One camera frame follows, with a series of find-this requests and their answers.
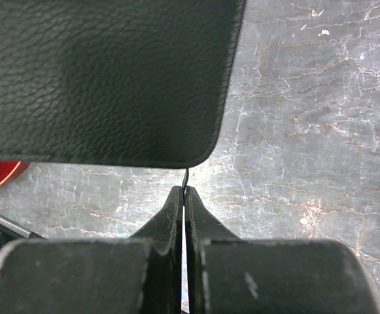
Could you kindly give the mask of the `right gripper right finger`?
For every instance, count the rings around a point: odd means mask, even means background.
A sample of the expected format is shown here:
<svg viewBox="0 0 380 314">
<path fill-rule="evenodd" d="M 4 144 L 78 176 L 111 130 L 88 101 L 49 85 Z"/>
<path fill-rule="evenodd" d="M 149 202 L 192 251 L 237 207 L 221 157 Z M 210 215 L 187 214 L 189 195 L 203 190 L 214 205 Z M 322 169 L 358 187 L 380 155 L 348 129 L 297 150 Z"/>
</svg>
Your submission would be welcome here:
<svg viewBox="0 0 380 314">
<path fill-rule="evenodd" d="M 184 206 L 189 309 L 190 313 L 194 314 L 198 312 L 199 305 L 204 305 L 200 241 L 211 238 L 231 240 L 240 238 L 206 209 L 194 187 L 186 187 Z"/>
</svg>

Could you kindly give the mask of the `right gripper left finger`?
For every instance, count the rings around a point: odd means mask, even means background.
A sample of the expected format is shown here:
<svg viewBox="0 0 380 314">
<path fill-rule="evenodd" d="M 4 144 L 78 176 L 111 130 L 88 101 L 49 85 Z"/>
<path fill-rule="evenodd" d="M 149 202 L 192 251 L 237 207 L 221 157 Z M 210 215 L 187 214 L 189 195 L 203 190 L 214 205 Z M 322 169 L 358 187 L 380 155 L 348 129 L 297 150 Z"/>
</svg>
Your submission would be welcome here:
<svg viewBox="0 0 380 314">
<path fill-rule="evenodd" d="M 141 313 L 180 313 L 184 194 L 174 186 L 158 211 L 132 238 L 148 239 L 150 254 Z"/>
</svg>

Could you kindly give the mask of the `black zip tool case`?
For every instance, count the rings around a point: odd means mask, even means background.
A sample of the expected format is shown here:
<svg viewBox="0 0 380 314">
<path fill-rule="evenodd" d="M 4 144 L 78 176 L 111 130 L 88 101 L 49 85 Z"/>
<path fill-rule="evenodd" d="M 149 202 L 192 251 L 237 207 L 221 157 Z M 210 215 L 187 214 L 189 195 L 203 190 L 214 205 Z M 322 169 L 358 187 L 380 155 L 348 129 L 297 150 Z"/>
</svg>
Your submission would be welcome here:
<svg viewBox="0 0 380 314">
<path fill-rule="evenodd" d="M 0 1 L 0 161 L 186 169 L 213 152 L 244 1 Z"/>
</svg>

